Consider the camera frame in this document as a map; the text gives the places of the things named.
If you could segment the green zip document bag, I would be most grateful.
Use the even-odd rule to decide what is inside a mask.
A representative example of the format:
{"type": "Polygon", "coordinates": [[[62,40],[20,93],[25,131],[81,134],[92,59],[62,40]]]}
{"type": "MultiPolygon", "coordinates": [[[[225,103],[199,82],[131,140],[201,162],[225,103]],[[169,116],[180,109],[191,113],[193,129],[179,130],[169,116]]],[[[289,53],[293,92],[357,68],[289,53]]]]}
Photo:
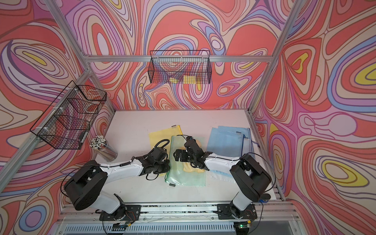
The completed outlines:
{"type": "Polygon", "coordinates": [[[187,172],[185,166],[189,166],[188,163],[177,162],[174,159],[173,154],[177,149],[185,150],[184,143],[186,141],[183,136],[172,136],[171,142],[169,152],[170,171],[165,176],[165,182],[176,186],[205,187],[205,172],[187,172]]]}

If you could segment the yellow wiping cloth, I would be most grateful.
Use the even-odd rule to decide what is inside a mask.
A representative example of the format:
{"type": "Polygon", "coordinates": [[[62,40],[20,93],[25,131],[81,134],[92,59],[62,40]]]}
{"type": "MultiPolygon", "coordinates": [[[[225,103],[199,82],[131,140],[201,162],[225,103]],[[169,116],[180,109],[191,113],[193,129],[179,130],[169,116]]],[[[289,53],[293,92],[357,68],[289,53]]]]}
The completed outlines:
{"type": "Polygon", "coordinates": [[[197,141],[192,136],[185,137],[186,142],[184,147],[186,149],[186,162],[189,166],[185,166],[187,172],[205,172],[205,165],[203,163],[204,151],[198,145],[197,141]]]}

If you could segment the light blue mesh document bag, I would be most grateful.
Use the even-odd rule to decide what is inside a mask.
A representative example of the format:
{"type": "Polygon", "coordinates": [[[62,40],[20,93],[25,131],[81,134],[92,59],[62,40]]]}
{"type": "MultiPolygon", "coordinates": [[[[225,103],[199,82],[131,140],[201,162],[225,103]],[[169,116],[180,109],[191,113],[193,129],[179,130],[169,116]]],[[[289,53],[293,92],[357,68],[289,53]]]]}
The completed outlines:
{"type": "Polygon", "coordinates": [[[243,141],[243,138],[247,137],[247,138],[252,139],[253,149],[255,146],[258,146],[258,143],[255,142],[252,138],[252,133],[251,133],[250,128],[219,126],[218,130],[220,133],[219,137],[224,137],[224,138],[234,137],[234,138],[239,139],[241,142],[243,141]]]}

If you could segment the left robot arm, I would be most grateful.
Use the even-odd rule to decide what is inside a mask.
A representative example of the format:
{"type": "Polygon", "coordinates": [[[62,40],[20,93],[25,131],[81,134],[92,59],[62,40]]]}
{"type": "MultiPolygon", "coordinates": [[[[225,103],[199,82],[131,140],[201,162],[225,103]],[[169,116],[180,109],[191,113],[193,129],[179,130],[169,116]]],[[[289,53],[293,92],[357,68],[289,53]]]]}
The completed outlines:
{"type": "Polygon", "coordinates": [[[167,173],[170,166],[165,147],[169,143],[170,140],[163,139],[147,154],[126,162],[99,164],[95,160],[89,161],[65,183],[65,194],[77,211],[91,207],[120,220],[129,212],[126,204],[120,196],[107,193],[103,187],[128,177],[167,173]]]}

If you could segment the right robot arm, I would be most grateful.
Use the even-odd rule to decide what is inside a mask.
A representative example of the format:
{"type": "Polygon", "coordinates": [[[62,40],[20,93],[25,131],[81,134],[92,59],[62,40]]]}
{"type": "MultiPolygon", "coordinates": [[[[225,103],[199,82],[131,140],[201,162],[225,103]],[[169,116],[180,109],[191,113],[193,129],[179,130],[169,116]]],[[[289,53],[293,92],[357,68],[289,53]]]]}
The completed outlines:
{"type": "Polygon", "coordinates": [[[240,189],[230,203],[217,205],[214,213],[218,215],[218,219],[257,219],[254,203],[270,199],[266,191],[272,178],[251,153],[238,158],[220,156],[204,152],[192,136],[185,139],[185,149],[178,149],[173,154],[175,161],[187,162],[193,168],[231,174],[240,189]]]}

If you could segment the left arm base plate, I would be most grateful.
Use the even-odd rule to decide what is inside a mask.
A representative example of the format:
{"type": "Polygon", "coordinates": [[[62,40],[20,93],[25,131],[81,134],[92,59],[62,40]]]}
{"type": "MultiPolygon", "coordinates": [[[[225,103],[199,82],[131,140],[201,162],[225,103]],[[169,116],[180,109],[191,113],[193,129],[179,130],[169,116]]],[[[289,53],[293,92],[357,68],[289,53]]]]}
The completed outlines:
{"type": "Polygon", "coordinates": [[[100,213],[100,221],[137,221],[141,214],[141,205],[120,205],[113,213],[100,213]]]}

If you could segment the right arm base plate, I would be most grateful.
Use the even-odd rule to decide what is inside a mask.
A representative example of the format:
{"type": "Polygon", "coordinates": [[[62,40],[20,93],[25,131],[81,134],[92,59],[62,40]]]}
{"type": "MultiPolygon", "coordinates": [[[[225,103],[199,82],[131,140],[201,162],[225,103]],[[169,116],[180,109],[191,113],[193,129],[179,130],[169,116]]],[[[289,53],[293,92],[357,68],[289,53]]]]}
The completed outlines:
{"type": "Polygon", "coordinates": [[[258,218],[254,204],[249,204],[243,211],[232,204],[217,204],[217,210],[213,211],[213,213],[218,215],[219,220],[246,219],[254,221],[258,218]]]}

